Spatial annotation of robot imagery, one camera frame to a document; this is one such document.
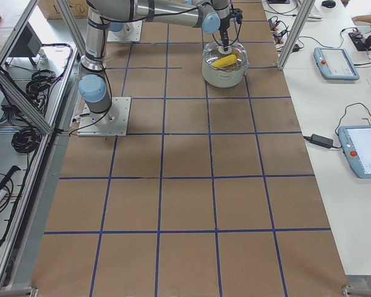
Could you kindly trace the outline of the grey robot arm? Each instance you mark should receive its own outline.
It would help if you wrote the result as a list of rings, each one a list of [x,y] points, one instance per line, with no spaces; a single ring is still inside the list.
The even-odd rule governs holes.
[[[88,1],[83,74],[102,76],[131,114],[190,113],[208,101],[203,42],[225,1]]]

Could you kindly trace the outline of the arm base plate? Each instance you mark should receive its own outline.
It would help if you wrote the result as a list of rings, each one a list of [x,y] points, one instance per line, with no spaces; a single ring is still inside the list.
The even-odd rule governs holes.
[[[142,21],[131,23],[111,22],[108,32],[108,43],[139,43]]]
[[[76,131],[77,135],[79,137],[126,136],[130,105],[131,97],[113,97],[111,109],[103,119],[99,120],[103,115],[91,113],[85,103],[83,113],[88,115],[80,118],[80,129]]]

